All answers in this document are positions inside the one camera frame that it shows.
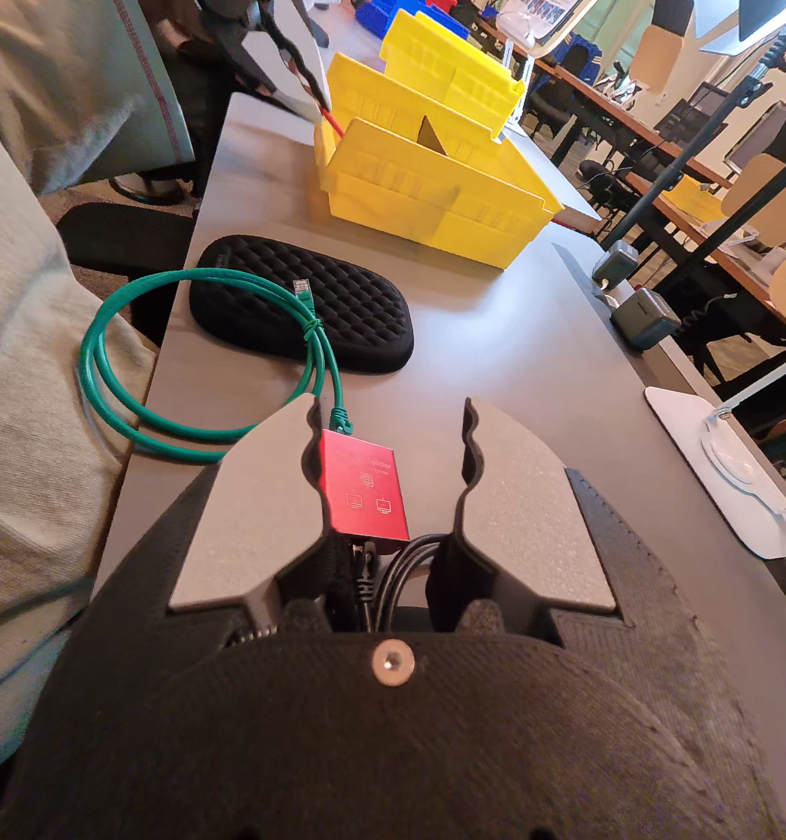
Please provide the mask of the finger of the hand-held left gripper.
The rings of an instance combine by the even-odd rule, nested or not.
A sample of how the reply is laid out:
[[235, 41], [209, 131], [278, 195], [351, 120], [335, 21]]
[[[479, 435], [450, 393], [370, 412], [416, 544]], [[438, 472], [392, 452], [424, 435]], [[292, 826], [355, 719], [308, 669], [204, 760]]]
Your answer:
[[241, 66], [253, 88], [309, 123], [331, 110], [321, 49], [328, 35], [305, 2], [242, 2]]

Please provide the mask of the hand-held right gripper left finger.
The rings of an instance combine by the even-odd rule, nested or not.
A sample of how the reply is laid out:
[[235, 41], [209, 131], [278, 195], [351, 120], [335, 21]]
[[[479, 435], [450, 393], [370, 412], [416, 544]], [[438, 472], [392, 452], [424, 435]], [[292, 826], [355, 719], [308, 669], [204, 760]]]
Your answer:
[[321, 407], [298, 396], [220, 461], [168, 607], [242, 606], [280, 615], [333, 579], [331, 508], [321, 488]]

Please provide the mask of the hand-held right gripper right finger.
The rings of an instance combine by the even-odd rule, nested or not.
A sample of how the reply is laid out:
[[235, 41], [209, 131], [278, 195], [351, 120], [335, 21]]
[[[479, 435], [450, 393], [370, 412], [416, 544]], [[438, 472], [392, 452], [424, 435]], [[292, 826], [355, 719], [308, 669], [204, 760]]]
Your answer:
[[612, 615], [617, 602], [566, 465], [532, 431], [479, 397], [463, 423], [465, 489], [454, 538], [473, 597], [504, 615], [545, 607]]

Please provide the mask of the red splitter box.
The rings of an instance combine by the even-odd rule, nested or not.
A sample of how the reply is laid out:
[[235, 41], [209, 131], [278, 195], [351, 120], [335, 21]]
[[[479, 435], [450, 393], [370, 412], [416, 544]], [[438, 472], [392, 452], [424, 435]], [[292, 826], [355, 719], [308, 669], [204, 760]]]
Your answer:
[[408, 543], [394, 450], [326, 429], [320, 455], [320, 484], [333, 530], [379, 548]]

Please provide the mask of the yellow storage bin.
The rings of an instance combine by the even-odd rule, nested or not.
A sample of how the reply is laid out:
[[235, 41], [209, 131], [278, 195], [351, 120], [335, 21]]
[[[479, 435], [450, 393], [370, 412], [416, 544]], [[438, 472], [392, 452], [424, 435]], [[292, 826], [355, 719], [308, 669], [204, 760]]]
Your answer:
[[422, 12], [396, 12], [379, 52], [398, 83], [502, 132], [524, 92], [509, 69]]
[[356, 161], [359, 154], [391, 160], [403, 150], [431, 152], [416, 142], [427, 116], [447, 152], [441, 159], [510, 179], [518, 150], [508, 139], [493, 139], [481, 124], [341, 52], [335, 53], [326, 79], [332, 116], [342, 132], [325, 120], [318, 126], [322, 167]]
[[419, 245], [506, 269], [555, 219], [563, 204], [514, 147], [507, 182], [370, 122], [351, 121], [342, 138], [314, 127], [314, 156], [331, 215]]

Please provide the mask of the blue storage bins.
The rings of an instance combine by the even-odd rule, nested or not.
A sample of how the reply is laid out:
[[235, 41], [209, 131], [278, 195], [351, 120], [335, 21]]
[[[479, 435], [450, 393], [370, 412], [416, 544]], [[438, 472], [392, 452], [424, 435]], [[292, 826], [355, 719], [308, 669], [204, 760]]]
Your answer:
[[379, 39], [384, 39], [399, 10], [412, 16], [422, 13], [463, 39], [468, 36], [468, 27], [460, 23], [450, 11], [456, 1], [366, 1], [355, 9], [356, 21]]

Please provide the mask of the black padded wrist rest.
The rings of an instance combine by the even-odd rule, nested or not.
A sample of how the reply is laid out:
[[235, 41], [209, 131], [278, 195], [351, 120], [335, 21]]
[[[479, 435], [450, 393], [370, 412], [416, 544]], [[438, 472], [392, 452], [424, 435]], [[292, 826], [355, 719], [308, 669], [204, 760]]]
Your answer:
[[[401, 370], [415, 348], [406, 300], [386, 278], [345, 260], [251, 235], [210, 244], [198, 267], [240, 270], [290, 293], [308, 280], [341, 371], [384, 375]], [[189, 309], [214, 339], [241, 350], [303, 361], [299, 324], [282, 308], [249, 291], [204, 280], [189, 284]]]

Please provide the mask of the wooden top desk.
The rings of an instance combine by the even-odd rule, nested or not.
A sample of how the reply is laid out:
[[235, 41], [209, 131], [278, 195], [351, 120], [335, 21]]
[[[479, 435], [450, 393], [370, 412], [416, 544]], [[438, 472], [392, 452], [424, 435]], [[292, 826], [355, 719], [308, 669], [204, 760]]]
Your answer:
[[510, 51], [511, 58], [524, 58], [526, 64], [532, 63], [531, 84], [521, 104], [521, 131], [525, 132], [523, 120], [528, 113], [536, 120], [529, 131], [532, 140], [542, 127], [550, 128], [552, 141], [545, 153], [556, 167], [562, 166], [579, 142], [588, 147], [598, 141], [608, 144], [605, 163], [615, 154], [638, 159], [644, 152], [640, 171], [648, 170], [649, 154], [654, 154], [660, 163], [670, 163], [681, 154], [678, 145], [661, 138], [624, 108], [562, 66], [552, 63], [551, 59], [531, 59], [524, 48], [517, 45], [511, 46]]
[[[685, 175], [639, 217], [639, 235], [632, 244], [641, 257], [655, 246], [677, 268], [690, 254], [687, 244], [701, 245], [723, 224], [721, 204]], [[676, 234], [684, 234], [686, 243]], [[737, 231], [683, 278], [670, 272], [653, 287], [681, 318], [682, 330], [675, 340], [688, 354], [732, 337], [756, 337], [786, 350], [786, 318], [766, 301], [772, 271], [749, 249], [751, 243], [756, 243], [755, 237]]]

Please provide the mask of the black tripod stand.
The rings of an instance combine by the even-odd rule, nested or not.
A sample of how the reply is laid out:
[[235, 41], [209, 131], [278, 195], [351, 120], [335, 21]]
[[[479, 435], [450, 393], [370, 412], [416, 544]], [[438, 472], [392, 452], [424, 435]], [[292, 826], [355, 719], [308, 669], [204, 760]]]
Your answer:
[[[786, 2], [740, 2], [738, 18], [736, 45], [743, 47], [746, 40], [757, 43], [764, 40], [766, 36], [770, 36], [772, 42], [768, 50], [723, 100], [692, 141], [683, 148], [681, 154], [650, 184], [638, 203], [602, 241], [601, 246], [604, 250], [608, 250], [615, 241], [621, 239], [639, 223], [645, 212], [652, 208], [656, 198], [678, 181], [678, 176], [692, 158], [700, 154], [713, 141], [719, 126], [735, 109], [747, 108], [762, 95], [765, 91], [763, 79], [769, 71], [776, 68], [786, 71]], [[758, 187], [732, 215], [727, 217], [722, 225], [705, 238], [701, 245], [689, 252], [688, 256], [678, 263], [678, 267], [669, 276], [671, 282], [684, 279], [694, 270], [700, 269], [706, 258], [713, 255], [738, 228], [748, 223], [785, 189], [786, 163], [768, 181]]]

